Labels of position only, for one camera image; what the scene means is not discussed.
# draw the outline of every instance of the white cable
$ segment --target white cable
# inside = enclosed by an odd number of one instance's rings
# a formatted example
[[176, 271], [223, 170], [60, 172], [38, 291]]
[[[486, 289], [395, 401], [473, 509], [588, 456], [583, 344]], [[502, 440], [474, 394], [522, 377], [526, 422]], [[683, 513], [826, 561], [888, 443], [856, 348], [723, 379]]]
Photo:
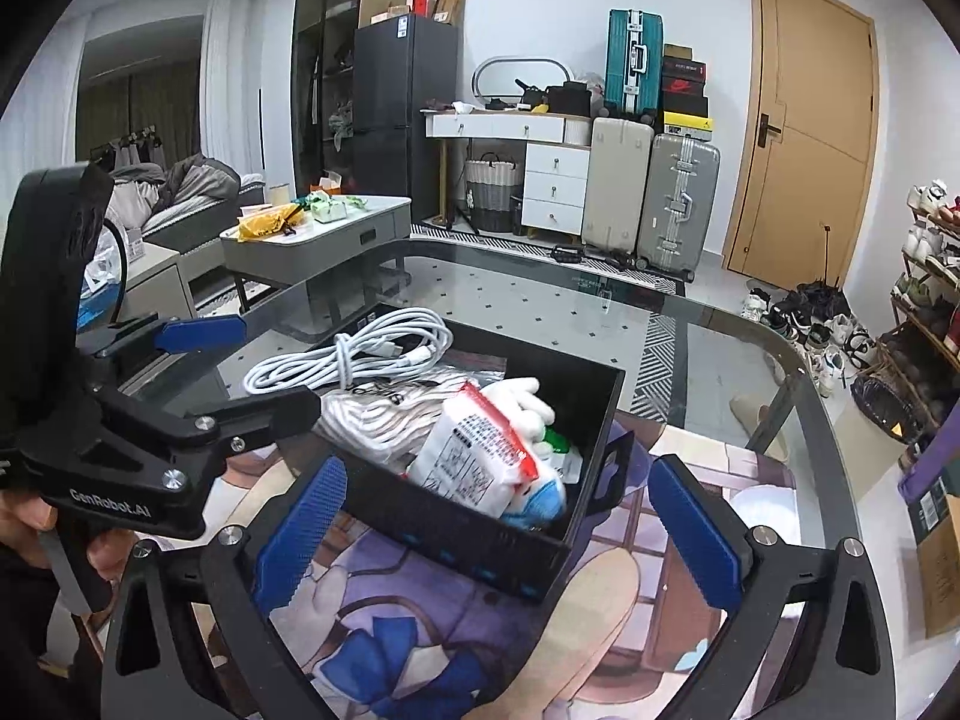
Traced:
[[[420, 336], [421, 342], [400, 355], [400, 347], [393, 341], [408, 336]], [[333, 346], [258, 362], [244, 377], [243, 386], [251, 395], [258, 395], [292, 386], [320, 389], [338, 384], [340, 389], [348, 389], [354, 379], [406, 381], [434, 367], [451, 343], [453, 333], [436, 312], [404, 308], [375, 319], [354, 336], [338, 333]], [[359, 354], [373, 357], [354, 360]]]

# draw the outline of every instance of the white dresser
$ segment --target white dresser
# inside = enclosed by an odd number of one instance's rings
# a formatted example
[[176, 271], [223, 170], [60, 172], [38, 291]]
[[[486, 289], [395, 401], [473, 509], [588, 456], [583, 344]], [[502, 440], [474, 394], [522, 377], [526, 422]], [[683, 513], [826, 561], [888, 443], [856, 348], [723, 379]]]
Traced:
[[579, 235], [587, 198], [590, 151], [584, 146], [530, 143], [523, 186], [523, 223]]
[[472, 114], [422, 111], [426, 136], [438, 138], [440, 208], [452, 223], [446, 204], [446, 142], [457, 138], [526, 141], [523, 190], [525, 225], [579, 235], [587, 198], [592, 121], [577, 116], [474, 111]]

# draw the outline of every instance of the blue gripper pad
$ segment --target blue gripper pad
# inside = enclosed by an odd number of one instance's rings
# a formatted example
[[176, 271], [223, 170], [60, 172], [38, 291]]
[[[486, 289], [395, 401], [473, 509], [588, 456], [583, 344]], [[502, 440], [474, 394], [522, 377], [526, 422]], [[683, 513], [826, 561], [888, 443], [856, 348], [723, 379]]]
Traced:
[[347, 469], [331, 457], [256, 556], [253, 603], [266, 617], [294, 596], [317, 547], [347, 498]]
[[[699, 490], [692, 490], [692, 485], [697, 485]], [[728, 538], [724, 538], [704, 505], [697, 500], [708, 493], [676, 457], [661, 458], [654, 462], [647, 488], [650, 503], [666, 532], [673, 538], [704, 600], [711, 607], [721, 608], [728, 613], [736, 611], [740, 607], [742, 583], [750, 570], [750, 560], [742, 548], [741, 554], [737, 555]], [[718, 503], [728, 507], [723, 499]], [[732, 509], [730, 514], [743, 524]], [[742, 539], [744, 533], [745, 525], [738, 533], [738, 538], [746, 547]]]
[[229, 317], [167, 322], [157, 333], [154, 346], [168, 354], [186, 354], [218, 346], [234, 346], [246, 339], [247, 323], [234, 314]]

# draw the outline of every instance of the curtain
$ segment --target curtain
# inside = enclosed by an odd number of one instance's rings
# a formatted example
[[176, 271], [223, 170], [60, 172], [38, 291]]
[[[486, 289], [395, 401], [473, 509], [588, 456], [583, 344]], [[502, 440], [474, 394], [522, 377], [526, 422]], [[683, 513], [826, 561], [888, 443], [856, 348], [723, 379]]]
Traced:
[[130, 78], [127, 132], [151, 124], [156, 127], [167, 167], [200, 151], [199, 83], [200, 63], [196, 60], [152, 68]]
[[93, 148], [130, 132], [128, 79], [115, 79], [80, 89], [77, 94], [77, 159], [90, 158]]
[[0, 239], [21, 178], [75, 161], [77, 86], [89, 20], [54, 26], [0, 119]]
[[253, 171], [246, 105], [252, 3], [208, 0], [200, 49], [200, 146], [242, 175]]

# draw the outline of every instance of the teal suitcase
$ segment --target teal suitcase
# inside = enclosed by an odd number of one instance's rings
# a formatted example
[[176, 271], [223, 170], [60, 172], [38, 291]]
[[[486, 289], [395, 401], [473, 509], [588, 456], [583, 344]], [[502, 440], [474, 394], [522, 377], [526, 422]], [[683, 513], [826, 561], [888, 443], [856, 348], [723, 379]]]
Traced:
[[641, 10], [611, 10], [604, 93], [611, 116], [651, 124], [659, 107], [663, 66], [664, 20]]

